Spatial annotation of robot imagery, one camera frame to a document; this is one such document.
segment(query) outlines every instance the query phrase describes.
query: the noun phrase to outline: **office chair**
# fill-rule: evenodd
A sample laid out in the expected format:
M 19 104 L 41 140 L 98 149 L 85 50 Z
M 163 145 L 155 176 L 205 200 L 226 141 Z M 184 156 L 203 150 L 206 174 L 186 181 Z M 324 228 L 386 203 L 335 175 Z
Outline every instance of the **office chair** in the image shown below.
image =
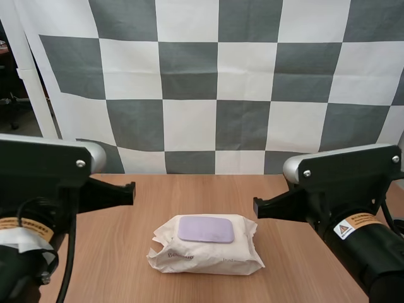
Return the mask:
M 18 129 L 19 125 L 16 123 L 18 114 L 32 110 L 32 106 L 29 99 L 23 100 L 16 97 L 18 92 L 24 88 L 24 84 L 18 76 L 17 65 L 1 22 L 0 40 L 5 41 L 10 51 L 6 58 L 10 66 L 0 63 L 0 119 L 7 119 L 12 129 Z

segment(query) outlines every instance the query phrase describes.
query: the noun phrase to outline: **warning label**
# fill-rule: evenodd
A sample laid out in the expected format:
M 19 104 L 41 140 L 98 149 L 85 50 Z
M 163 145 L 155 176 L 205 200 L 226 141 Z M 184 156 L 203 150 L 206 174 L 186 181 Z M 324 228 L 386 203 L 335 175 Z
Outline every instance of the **warning label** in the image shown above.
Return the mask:
M 346 221 L 348 221 L 349 224 L 355 229 L 369 224 L 382 224 L 374 215 L 371 215 L 370 213 L 357 213 L 346 218 Z
M 31 220 L 31 219 L 26 219 L 26 218 L 22 218 L 22 225 L 26 229 L 29 229 L 29 230 L 35 232 L 37 235 L 39 235 L 45 241 L 47 241 L 47 242 L 51 241 L 51 238 L 53 236 L 53 231 L 46 225 L 39 223 L 37 221 Z M 18 227 L 17 218 L 11 217 L 11 218 L 0 219 L 0 230 L 13 229 L 15 227 Z
M 370 213 L 356 213 L 342 220 L 334 227 L 334 232 L 345 240 L 355 230 L 369 224 L 382 224 L 374 215 Z
M 349 227 L 340 225 L 340 232 L 341 232 L 341 234 L 343 234 L 344 232 L 346 232 L 348 229 L 349 229 Z

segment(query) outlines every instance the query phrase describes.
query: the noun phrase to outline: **orange label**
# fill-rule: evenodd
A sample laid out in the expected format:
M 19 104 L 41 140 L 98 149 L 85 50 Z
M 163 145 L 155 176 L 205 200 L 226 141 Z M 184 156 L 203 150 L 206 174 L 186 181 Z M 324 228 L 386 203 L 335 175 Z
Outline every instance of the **orange label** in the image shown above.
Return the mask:
M 47 241 L 48 243 L 49 241 L 51 241 L 53 231 L 48 226 L 26 218 L 22 218 L 22 225 L 26 229 L 35 232 L 37 235 L 39 235 L 41 238 L 43 238 L 43 240 Z M 0 219 L 0 230 L 13 229 L 15 227 L 18 227 L 17 218 L 10 217 Z
M 356 213 L 348 218 L 346 221 L 354 228 L 369 225 L 369 224 L 382 224 L 374 215 L 370 213 Z

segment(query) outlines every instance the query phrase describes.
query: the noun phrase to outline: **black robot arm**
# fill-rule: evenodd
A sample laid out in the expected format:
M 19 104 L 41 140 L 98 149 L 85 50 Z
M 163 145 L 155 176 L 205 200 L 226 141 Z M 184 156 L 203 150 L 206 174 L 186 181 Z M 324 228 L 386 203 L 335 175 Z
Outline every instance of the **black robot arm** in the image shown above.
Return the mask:
M 57 299 L 63 302 L 73 268 L 76 215 L 133 204 L 134 183 L 113 186 L 90 177 L 105 161 L 104 150 L 94 143 L 0 134 L 0 232 L 24 227 L 50 245 L 23 253 L 0 245 L 0 303 L 38 303 L 39 287 L 50 282 L 68 234 Z M 55 258 L 48 262 L 44 253 Z
M 283 166 L 289 192 L 254 198 L 254 211 L 258 218 L 308 222 L 370 303 L 403 302 L 404 222 L 393 221 L 386 206 L 391 182 L 404 178 L 400 168 L 394 145 L 292 157 Z M 390 228 L 375 217 L 380 207 Z

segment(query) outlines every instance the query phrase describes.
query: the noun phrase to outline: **wet wipes package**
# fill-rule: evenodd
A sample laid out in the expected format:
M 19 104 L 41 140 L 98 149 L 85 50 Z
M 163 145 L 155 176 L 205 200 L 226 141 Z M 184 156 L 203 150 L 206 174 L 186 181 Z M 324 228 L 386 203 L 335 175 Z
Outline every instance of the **wet wipes package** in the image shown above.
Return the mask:
M 255 250 L 257 224 L 240 215 L 178 215 L 154 231 L 160 252 L 147 260 L 162 273 L 250 275 L 264 266 Z

